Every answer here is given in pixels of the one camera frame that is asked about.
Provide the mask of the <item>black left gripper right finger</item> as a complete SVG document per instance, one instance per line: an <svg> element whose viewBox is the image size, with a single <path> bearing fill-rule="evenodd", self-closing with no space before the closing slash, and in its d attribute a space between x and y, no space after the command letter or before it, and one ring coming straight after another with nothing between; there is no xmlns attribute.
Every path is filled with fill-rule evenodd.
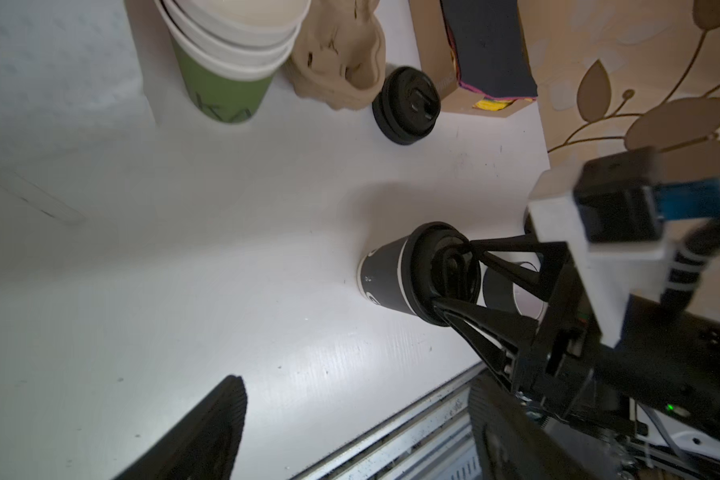
<svg viewBox="0 0 720 480"><path fill-rule="evenodd" d="M470 383L468 414L484 479L610 479L607 445L557 421L542 427L489 374Z"/></svg>

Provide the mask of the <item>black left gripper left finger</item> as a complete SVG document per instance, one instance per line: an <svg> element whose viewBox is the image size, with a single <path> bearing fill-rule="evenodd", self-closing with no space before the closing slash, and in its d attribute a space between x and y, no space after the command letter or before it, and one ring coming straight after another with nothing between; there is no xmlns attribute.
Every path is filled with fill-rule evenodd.
<svg viewBox="0 0 720 480"><path fill-rule="evenodd" d="M245 425L242 378L225 377L119 479L229 479Z"/></svg>

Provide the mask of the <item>black cup lid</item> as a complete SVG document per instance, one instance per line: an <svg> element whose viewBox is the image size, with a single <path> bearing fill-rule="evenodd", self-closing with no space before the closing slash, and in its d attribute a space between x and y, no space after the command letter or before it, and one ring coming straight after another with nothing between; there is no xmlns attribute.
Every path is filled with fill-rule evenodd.
<svg viewBox="0 0 720 480"><path fill-rule="evenodd" d="M435 312L435 299L474 304L481 287L480 263L469 240L442 222L423 224L408 237L400 275L413 314L439 327L445 327L447 322Z"/></svg>

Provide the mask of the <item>black paper coffee cup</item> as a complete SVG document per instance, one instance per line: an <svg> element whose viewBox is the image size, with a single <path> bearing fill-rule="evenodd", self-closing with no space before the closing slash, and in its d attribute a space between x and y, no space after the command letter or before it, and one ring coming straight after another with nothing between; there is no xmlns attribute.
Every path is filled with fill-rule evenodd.
<svg viewBox="0 0 720 480"><path fill-rule="evenodd" d="M362 295L373 304L421 319L419 287L424 274L420 231L370 251L357 277Z"/></svg>

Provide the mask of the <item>white paper gift bag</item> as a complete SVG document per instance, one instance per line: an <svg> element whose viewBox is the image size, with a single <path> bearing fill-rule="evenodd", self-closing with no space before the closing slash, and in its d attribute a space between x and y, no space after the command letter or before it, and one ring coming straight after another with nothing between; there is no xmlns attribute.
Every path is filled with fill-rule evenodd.
<svg viewBox="0 0 720 480"><path fill-rule="evenodd" d="M0 1L0 187L81 216L14 169L153 124L122 1Z"/></svg>

